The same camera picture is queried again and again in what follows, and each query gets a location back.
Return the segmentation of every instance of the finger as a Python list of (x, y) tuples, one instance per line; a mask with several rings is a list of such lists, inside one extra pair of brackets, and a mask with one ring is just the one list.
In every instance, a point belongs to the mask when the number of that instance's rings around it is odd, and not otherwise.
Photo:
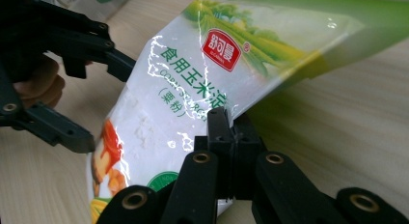
[(58, 104), (62, 96), (63, 96), (63, 92), (61, 92), (60, 95), (54, 98), (54, 100), (50, 101), (47, 105), (51, 108), (54, 108)]
[(28, 81), (14, 83), (14, 88), (22, 99), (37, 98), (54, 82), (59, 65), (56, 61), (44, 56), (42, 64), (37, 67)]
[(22, 102), (25, 107), (30, 107), (40, 100), (44, 104), (54, 107), (57, 104), (55, 102), (58, 102), (58, 100), (60, 100), (65, 85), (66, 83), (64, 79), (60, 75), (57, 75), (51, 86), (42, 95), (39, 95), (35, 98), (23, 99)]

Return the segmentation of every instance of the table surface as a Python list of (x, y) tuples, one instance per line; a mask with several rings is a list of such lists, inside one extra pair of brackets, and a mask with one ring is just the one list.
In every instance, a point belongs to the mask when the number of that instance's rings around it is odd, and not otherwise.
[[(107, 21), (117, 49), (137, 59), (146, 41), (190, 1), (129, 0)], [(406, 40), (298, 83), (250, 115), (267, 146), (289, 155), (322, 192), (335, 196), (341, 188), (362, 187), (409, 216), (408, 66)], [(123, 88), (105, 69), (94, 63), (87, 80), (66, 77), (56, 107), (94, 135)], [(260, 118), (265, 107), (275, 114), (267, 122)], [(91, 223), (85, 157), (26, 131), (1, 128), (3, 223)], [(254, 222), (250, 202), (235, 202), (218, 220)]]

